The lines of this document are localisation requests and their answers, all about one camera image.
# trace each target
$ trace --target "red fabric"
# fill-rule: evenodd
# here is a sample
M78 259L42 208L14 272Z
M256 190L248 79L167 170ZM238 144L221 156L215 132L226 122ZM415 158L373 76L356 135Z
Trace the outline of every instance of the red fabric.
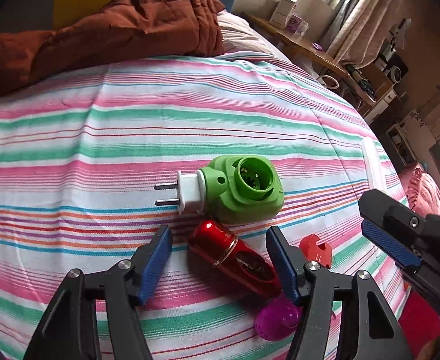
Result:
M0 33L0 96L63 71L149 56L223 54L219 0L113 0L59 31Z
M399 178L413 212L422 217L440 215L440 190L421 164L414 163L406 168ZM428 342L440 335L440 318L415 291L410 293L399 323L415 357Z
M399 323L414 357L428 342L440 335L440 318L415 291L410 293Z

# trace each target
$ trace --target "pillow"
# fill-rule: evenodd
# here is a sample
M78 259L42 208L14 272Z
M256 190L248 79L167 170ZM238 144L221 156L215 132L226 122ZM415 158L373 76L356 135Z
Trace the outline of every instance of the pillow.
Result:
M399 178L413 212L424 218L427 214L440 215L440 190L420 163L404 169Z
M223 10L218 13L217 20L223 36L223 49L226 53L256 51L288 61L288 58L279 49L254 31L241 17Z

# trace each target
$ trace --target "purple container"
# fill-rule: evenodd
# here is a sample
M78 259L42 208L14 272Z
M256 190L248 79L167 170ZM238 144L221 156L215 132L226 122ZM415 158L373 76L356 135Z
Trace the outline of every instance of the purple container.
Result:
M297 329L302 308L295 306L283 292L264 307L255 320L255 329L267 341L280 341Z
M288 32L291 32L292 34L294 34L295 31L297 31L297 28L301 22L302 22L302 18L298 17L296 14L293 14L293 15L291 15L290 19L288 19L288 23L287 23L285 29Z

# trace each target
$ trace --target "red cylindrical bottle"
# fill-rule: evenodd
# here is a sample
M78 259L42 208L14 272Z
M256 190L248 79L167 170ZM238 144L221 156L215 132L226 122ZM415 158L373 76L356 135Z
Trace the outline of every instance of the red cylindrical bottle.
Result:
M257 294L272 298L282 291L273 266L220 223L202 222L188 243L195 253Z

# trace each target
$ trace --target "plug prong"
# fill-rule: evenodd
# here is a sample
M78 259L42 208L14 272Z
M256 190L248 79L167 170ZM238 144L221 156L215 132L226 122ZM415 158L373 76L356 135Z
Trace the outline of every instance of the plug prong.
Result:
M155 202L156 206L178 206L180 199L163 199Z
M156 191L160 191L160 190L176 190L178 187L177 183L160 183L160 184L155 184L153 186L153 189Z

